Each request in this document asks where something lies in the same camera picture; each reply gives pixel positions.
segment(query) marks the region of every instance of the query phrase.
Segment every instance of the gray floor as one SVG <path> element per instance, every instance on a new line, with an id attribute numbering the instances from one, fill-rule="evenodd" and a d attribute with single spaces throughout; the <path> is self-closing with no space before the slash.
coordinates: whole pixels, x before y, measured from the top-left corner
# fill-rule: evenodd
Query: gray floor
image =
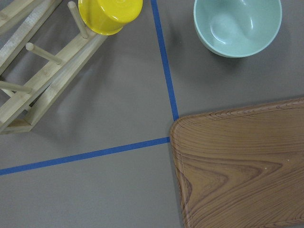
<path id="1" fill-rule="evenodd" d="M 57 53 L 78 33 L 67 2 L 31 42 Z M 274 42 L 242 59 L 205 49 L 193 3 L 158 1 L 180 116 L 304 95 L 304 1 L 282 0 Z M 0 36 L 0 45 L 6 40 Z M 106 40 L 32 132 L 0 136 L 0 171 L 168 137 L 173 117 L 161 60 L 145 0 L 139 18 Z M 2 76 L 22 84 L 45 63 L 22 50 Z M 0 93 L 0 104 L 6 99 Z M 183 227 L 169 143 L 3 175 L 0 186 L 4 228 Z"/>

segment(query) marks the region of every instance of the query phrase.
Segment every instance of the light blue bowl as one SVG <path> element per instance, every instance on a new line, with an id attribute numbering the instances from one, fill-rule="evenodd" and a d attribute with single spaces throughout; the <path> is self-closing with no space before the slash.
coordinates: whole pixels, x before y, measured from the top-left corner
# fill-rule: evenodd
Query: light blue bowl
<path id="1" fill-rule="evenodd" d="M 247 57 L 266 48 L 282 21 L 280 0 L 195 0 L 201 42 L 224 57 Z"/>

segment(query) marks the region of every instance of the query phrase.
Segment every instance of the wood grain tray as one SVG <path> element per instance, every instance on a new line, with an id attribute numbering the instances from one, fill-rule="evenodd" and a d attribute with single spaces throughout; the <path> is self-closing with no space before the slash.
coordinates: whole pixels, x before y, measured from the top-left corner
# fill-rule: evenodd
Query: wood grain tray
<path id="1" fill-rule="evenodd" d="M 183 117 L 171 144 L 186 228 L 304 223 L 304 98 Z"/>

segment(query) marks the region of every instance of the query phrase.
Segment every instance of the blue tape line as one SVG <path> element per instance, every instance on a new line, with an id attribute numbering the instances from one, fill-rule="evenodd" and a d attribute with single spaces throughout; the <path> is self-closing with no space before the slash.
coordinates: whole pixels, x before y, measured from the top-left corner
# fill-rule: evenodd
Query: blue tape line
<path id="1" fill-rule="evenodd" d="M 165 41 L 164 41 L 163 34 L 162 34 L 162 24 L 161 24 L 160 15 L 158 12 L 157 0 L 151 0 L 151 5 L 152 5 L 152 11 L 153 11 L 154 23 L 155 23 L 156 33 L 157 33 L 158 44 L 160 46 L 160 51 L 161 51 L 162 66 L 163 66 L 163 70 L 165 73 L 173 120 L 175 121 L 179 118 L 179 112 L 178 112 L 177 105 L 176 105 L 176 99 L 175 99 L 173 83 L 172 83 L 172 78 L 171 78 L 171 73 L 170 73 L 170 68 L 169 68 L 167 51 L 166 51 Z"/>
<path id="2" fill-rule="evenodd" d="M 144 142 L 137 142 L 137 143 L 133 143 L 133 144 L 125 145 L 125 146 L 118 146 L 118 147 L 113 147 L 113 148 L 99 150 L 99 151 L 72 155 L 72 156 L 63 157 L 63 158 L 56 158 L 56 159 L 51 159 L 51 160 L 42 161 L 42 162 L 40 161 L 40 162 L 36 162 L 36 163 L 32 163 L 32 164 L 2 169 L 2 170 L 0 170 L 0 176 L 11 174 L 11 173 L 16 173 L 16 172 L 27 171 L 27 170 L 39 169 L 39 168 L 43 168 L 43 167 L 47 167 L 47 166 L 64 164 L 64 163 L 68 163 L 68 162 L 76 162 L 79 160 L 100 157 L 100 156 L 113 154 L 113 153 L 131 151 L 131 150 L 140 149 L 140 148 L 144 148 L 144 147 L 156 146 L 156 145 L 169 143 L 169 142 L 170 142 L 170 138 L 165 137 L 165 138 L 154 139 L 154 140 L 149 140 L 149 141 L 144 141 Z"/>

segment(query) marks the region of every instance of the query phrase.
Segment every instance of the wooden dish rack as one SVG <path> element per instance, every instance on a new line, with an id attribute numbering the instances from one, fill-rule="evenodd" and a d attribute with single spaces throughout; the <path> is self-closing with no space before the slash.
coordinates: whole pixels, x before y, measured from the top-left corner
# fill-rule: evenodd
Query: wooden dish rack
<path id="1" fill-rule="evenodd" d="M 25 18 L 0 50 L 0 75 L 25 46 L 49 60 L 24 85 L 0 81 L 0 89 L 9 96 L 0 107 L 0 134 L 29 132 L 107 38 L 84 25 L 71 1 L 68 7 L 80 30 L 74 39 L 56 55 L 28 43 L 61 1 L 14 0 L 0 11 L 0 35 Z M 25 116 L 19 119 L 24 111 Z"/>

